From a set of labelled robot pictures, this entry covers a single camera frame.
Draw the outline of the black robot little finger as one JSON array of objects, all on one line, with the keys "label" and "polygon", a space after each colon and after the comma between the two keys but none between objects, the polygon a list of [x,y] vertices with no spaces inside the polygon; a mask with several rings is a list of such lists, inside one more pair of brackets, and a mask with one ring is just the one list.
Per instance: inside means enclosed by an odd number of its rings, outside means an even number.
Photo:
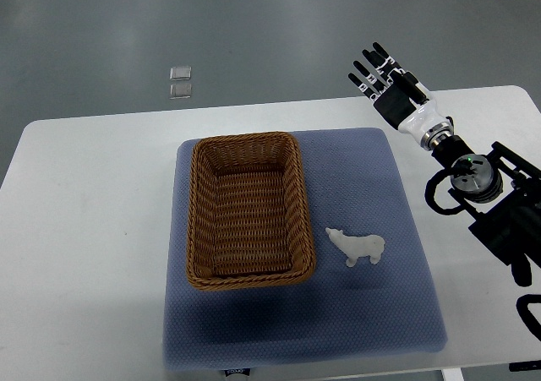
[{"label": "black robot little finger", "polygon": [[379,95],[366,83],[362,82],[354,73],[349,73],[347,77],[356,85],[360,92],[371,101],[376,101],[379,98]]}]

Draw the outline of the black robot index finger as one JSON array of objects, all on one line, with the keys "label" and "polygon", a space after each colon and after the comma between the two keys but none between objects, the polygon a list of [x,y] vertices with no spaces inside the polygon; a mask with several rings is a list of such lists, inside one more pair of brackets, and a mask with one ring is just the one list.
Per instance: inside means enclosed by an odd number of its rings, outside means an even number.
[{"label": "black robot index finger", "polygon": [[395,59],[378,43],[373,43],[374,53],[376,54],[376,68],[394,68],[396,66]]}]

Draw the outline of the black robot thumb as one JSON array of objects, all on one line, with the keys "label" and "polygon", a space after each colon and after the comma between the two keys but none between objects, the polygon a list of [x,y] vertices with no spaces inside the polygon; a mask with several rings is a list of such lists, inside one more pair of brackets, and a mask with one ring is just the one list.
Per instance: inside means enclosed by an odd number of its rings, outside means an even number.
[{"label": "black robot thumb", "polygon": [[399,88],[404,94],[406,94],[413,102],[425,102],[426,94],[416,86],[413,81],[407,77],[405,73],[400,73]]}]

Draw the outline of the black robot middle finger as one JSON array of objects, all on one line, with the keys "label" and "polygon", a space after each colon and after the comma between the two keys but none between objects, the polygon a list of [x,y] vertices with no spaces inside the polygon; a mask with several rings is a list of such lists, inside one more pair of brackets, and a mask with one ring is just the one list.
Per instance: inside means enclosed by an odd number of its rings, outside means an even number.
[{"label": "black robot middle finger", "polygon": [[366,60],[373,66],[373,68],[380,77],[382,77],[383,79],[389,78],[388,69],[391,57],[386,52],[381,54],[376,50],[369,51],[367,49],[363,49],[362,54],[366,58]]}]

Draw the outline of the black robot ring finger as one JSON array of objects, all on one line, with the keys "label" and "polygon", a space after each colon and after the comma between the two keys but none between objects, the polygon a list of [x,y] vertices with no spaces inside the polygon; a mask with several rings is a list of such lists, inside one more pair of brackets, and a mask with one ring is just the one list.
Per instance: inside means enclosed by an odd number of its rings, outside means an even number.
[{"label": "black robot ring finger", "polygon": [[365,77],[365,79],[379,92],[385,91],[388,86],[373,75],[361,62],[355,60],[353,66]]}]

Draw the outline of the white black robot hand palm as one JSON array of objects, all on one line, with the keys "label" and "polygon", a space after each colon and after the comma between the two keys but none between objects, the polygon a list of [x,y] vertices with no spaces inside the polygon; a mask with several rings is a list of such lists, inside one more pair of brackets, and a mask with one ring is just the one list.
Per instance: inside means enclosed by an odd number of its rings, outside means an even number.
[{"label": "white black robot hand palm", "polygon": [[[402,92],[400,73],[405,73],[426,94],[425,102],[413,102]],[[435,148],[451,136],[451,122],[439,114],[435,98],[409,72],[390,72],[388,88],[380,92],[374,108],[391,127],[411,135],[422,148]]]}]

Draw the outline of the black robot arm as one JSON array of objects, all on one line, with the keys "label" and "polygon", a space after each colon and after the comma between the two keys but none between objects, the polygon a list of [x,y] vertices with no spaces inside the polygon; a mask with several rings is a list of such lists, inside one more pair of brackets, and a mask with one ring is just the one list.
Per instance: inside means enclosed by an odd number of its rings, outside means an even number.
[{"label": "black robot arm", "polygon": [[439,215],[466,211],[469,231],[504,265],[515,283],[533,283],[540,263],[540,170],[495,141],[479,154],[457,133],[430,91],[375,42],[354,61],[348,78],[396,131],[410,135],[440,164],[426,183],[424,200]]}]

